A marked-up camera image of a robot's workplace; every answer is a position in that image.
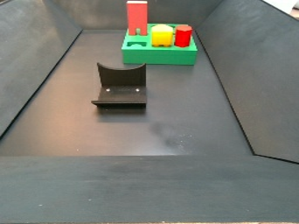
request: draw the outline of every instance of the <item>red cylinder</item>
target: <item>red cylinder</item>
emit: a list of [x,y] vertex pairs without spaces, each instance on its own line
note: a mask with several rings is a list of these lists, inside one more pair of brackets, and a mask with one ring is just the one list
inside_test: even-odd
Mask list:
[[192,28],[187,24],[177,25],[175,28],[173,44],[179,47],[189,46],[192,38]]

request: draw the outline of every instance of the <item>red block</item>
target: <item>red block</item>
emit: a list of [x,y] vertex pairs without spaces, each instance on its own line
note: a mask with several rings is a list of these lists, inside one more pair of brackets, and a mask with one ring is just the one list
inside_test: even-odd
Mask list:
[[128,35],[136,35],[136,29],[140,29],[140,35],[147,35],[147,1],[127,1],[127,23]]
[[176,26],[173,44],[179,47],[189,46],[192,38],[192,28],[187,24]]

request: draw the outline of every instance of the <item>green foam block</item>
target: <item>green foam block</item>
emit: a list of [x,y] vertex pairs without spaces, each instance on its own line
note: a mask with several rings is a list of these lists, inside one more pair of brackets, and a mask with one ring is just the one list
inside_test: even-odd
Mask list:
[[123,60],[125,64],[164,64],[164,65],[193,65],[196,61],[197,48],[191,37],[191,45],[179,47],[173,45],[175,35],[171,47],[152,46],[152,26],[147,25],[147,36],[129,36],[125,33],[125,39],[121,47]]

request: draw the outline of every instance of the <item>black plastic bracket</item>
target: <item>black plastic bracket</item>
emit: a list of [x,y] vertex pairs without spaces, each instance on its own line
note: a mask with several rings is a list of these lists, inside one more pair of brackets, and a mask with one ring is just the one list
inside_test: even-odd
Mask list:
[[133,69],[115,69],[97,63],[101,83],[96,106],[145,106],[145,64]]

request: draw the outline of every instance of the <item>dark gray wall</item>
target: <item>dark gray wall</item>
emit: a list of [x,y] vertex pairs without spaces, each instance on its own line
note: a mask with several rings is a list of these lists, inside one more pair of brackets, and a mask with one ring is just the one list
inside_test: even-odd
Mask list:
[[0,136],[79,33],[49,0],[0,5]]
[[299,22],[226,0],[197,33],[255,153],[299,162]]
[[[127,28],[125,0],[53,0],[88,30]],[[151,23],[199,25],[222,0],[148,0]]]

